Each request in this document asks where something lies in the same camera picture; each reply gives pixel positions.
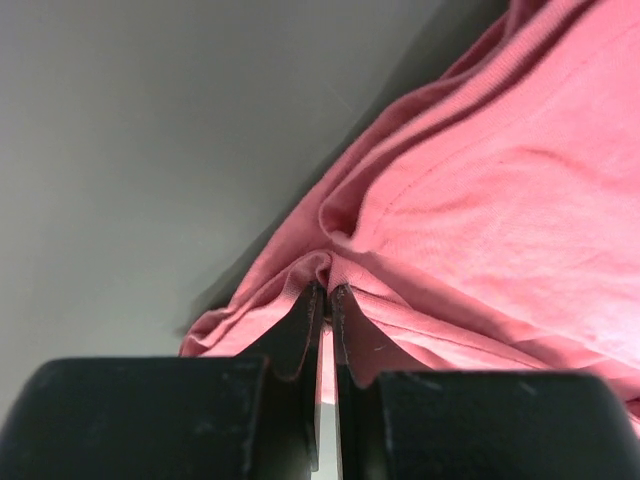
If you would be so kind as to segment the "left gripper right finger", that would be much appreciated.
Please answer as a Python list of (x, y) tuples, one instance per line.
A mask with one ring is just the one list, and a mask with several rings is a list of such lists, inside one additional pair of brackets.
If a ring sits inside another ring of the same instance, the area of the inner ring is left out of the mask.
[(635, 479), (639, 441), (599, 378), (435, 371), (352, 291), (330, 297), (343, 479)]

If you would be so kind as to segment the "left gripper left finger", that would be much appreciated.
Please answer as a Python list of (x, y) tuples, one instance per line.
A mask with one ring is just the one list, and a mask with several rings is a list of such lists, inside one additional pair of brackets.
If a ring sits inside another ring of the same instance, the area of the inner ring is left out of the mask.
[(233, 357), (40, 366), (1, 430), (5, 479), (307, 479), (318, 468), (324, 289)]

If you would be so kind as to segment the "red t shirt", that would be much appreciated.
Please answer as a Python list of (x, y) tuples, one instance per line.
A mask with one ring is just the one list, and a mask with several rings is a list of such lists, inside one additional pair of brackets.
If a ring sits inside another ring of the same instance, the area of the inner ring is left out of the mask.
[(575, 369), (639, 417), (639, 5), (514, 1), (389, 106), (184, 356), (245, 349), (319, 282), (433, 369)]

